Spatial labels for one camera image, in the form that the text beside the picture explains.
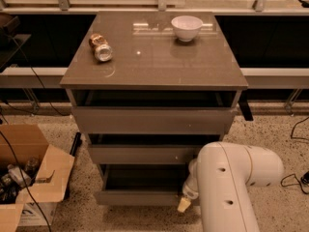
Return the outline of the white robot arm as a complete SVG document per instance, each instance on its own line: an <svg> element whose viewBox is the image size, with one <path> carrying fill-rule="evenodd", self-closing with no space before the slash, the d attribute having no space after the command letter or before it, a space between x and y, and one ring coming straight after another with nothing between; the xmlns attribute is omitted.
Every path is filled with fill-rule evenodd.
<svg viewBox="0 0 309 232"><path fill-rule="evenodd" d="M247 188L277 185L283 173L282 160L267 148L209 143L189 164L178 211L197 199L204 232L260 232Z"/></svg>

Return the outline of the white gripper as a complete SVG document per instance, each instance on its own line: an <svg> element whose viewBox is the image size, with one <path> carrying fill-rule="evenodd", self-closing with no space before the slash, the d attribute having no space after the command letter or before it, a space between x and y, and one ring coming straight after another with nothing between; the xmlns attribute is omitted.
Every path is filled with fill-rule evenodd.
<svg viewBox="0 0 309 232"><path fill-rule="evenodd" d="M191 205L191 200L199 197L197 178L189 175L183 183L183 195L178 206L178 211L184 213Z"/></svg>

